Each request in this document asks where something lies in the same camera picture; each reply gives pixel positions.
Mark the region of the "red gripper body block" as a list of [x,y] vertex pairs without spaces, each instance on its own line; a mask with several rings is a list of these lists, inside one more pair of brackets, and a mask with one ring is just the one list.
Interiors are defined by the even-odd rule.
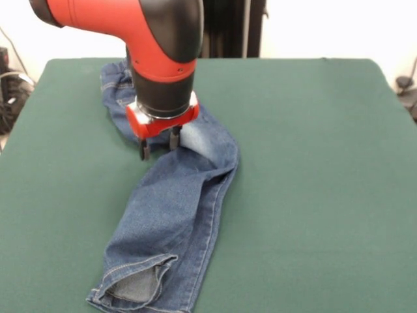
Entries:
[[199,101],[195,91],[191,92],[186,111],[170,118],[154,117],[145,113],[136,100],[126,106],[126,117],[130,128],[134,135],[141,140],[155,137],[169,128],[182,127],[196,119],[198,115]]

